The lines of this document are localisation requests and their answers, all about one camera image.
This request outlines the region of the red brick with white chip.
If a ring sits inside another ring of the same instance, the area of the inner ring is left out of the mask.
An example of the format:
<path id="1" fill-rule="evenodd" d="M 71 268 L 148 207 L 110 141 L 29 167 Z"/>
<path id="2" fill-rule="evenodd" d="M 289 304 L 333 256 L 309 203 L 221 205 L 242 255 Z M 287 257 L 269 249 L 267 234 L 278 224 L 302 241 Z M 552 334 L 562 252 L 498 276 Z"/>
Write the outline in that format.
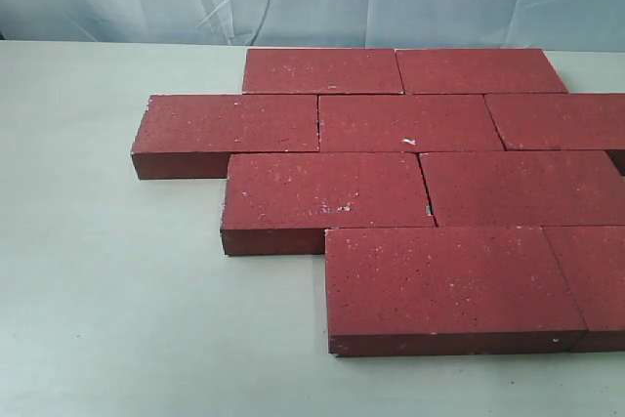
<path id="1" fill-rule="evenodd" d="M 322 96 L 318 117 L 322 152 L 504 148 L 481 95 Z"/>

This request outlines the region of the red brick right second row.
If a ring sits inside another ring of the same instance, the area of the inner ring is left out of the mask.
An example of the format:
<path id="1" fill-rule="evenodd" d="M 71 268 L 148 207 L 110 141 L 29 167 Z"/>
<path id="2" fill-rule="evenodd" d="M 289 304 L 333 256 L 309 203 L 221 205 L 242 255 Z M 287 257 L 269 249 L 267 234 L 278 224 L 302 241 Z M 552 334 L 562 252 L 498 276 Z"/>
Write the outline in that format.
<path id="1" fill-rule="evenodd" d="M 622 94 L 489 94 L 507 150 L 601 150 L 624 172 Z"/>

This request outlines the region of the red brick right third row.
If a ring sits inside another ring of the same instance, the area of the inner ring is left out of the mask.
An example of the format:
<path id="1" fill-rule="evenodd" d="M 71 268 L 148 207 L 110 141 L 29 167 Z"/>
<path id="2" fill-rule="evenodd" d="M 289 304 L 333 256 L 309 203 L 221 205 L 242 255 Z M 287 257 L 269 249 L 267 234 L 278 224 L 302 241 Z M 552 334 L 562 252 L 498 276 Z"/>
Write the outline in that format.
<path id="1" fill-rule="evenodd" d="M 622 226 L 624 179 L 598 150 L 420 155 L 441 227 Z"/>

